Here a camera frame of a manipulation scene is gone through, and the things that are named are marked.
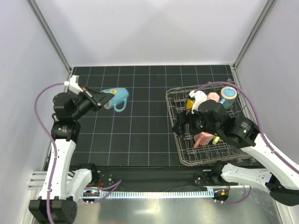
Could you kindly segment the yellow mug black handle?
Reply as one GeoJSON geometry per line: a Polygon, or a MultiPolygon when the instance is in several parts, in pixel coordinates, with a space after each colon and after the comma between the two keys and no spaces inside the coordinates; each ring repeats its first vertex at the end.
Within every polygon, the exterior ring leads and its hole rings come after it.
{"type": "Polygon", "coordinates": [[[193,104],[194,104],[193,100],[188,99],[187,102],[186,102],[186,108],[187,108],[187,110],[192,109],[193,104]]]}

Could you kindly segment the cream yellow faceted mug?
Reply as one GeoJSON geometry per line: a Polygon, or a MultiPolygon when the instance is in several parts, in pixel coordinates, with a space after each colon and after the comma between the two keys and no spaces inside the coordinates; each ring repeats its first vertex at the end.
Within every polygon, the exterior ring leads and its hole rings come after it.
{"type": "Polygon", "coordinates": [[[213,141],[212,141],[212,144],[215,145],[217,144],[218,142],[221,142],[221,138],[219,136],[214,136],[213,137],[213,141]]]}

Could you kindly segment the white mug blue handle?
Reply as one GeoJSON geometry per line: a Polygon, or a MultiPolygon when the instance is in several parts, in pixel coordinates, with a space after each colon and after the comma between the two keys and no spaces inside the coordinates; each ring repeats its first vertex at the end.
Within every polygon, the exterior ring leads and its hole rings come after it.
{"type": "Polygon", "coordinates": [[[127,105],[127,99],[129,97],[129,92],[126,88],[111,88],[102,90],[103,93],[110,93],[114,96],[109,100],[108,103],[104,105],[105,109],[114,109],[115,112],[122,112],[125,110],[127,105]],[[123,104],[121,109],[118,109],[117,106],[123,104]]]}

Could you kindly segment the pink faceted mug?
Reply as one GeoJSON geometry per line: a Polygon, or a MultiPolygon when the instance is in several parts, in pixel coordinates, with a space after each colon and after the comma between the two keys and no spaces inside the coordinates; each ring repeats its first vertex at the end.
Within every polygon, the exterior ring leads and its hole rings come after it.
{"type": "Polygon", "coordinates": [[[210,92],[210,93],[207,95],[207,100],[213,100],[213,101],[219,103],[219,101],[220,101],[220,96],[219,96],[216,92],[210,92]]]}

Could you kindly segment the blue butterfly mug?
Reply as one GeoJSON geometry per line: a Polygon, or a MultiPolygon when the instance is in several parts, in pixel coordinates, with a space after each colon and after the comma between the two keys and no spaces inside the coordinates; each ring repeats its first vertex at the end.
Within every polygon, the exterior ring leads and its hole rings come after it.
{"type": "Polygon", "coordinates": [[[237,97],[237,90],[233,87],[223,87],[220,91],[219,103],[224,106],[225,109],[229,109],[237,97]]]}

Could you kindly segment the clear glass tumbler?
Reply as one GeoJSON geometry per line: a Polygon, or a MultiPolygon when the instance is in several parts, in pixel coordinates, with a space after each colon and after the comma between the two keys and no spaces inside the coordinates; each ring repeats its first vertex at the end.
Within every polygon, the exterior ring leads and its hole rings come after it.
{"type": "Polygon", "coordinates": [[[256,162],[256,159],[254,157],[250,156],[249,154],[247,154],[246,152],[242,151],[239,148],[231,147],[229,149],[229,152],[232,155],[237,156],[237,158],[235,159],[236,163],[243,163],[243,162],[246,162],[246,161],[250,162],[250,163],[256,162]]]}

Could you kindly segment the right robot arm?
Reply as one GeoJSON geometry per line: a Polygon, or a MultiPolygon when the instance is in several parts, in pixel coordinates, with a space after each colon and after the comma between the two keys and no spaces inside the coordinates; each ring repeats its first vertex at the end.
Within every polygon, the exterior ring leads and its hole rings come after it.
{"type": "Polygon", "coordinates": [[[172,131],[179,137],[205,132],[226,144],[239,148],[258,160],[265,171],[241,168],[226,162],[216,162],[212,169],[214,177],[225,182],[245,184],[260,189],[287,206],[299,204],[299,166],[275,145],[269,142],[252,120],[246,117],[230,117],[224,106],[207,100],[195,112],[188,110],[177,114],[172,131]]]}

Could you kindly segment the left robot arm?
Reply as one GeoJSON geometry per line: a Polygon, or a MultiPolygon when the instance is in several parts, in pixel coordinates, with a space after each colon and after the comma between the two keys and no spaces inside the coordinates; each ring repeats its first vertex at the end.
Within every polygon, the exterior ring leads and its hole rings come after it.
{"type": "Polygon", "coordinates": [[[79,119],[90,110],[100,110],[114,95],[85,86],[70,90],[75,97],[61,92],[53,98],[54,123],[46,132],[51,141],[49,166],[37,199],[29,202],[28,209],[40,224],[72,224],[85,188],[99,179],[94,164],[81,165],[70,180],[68,173],[81,128],[79,119]]]}

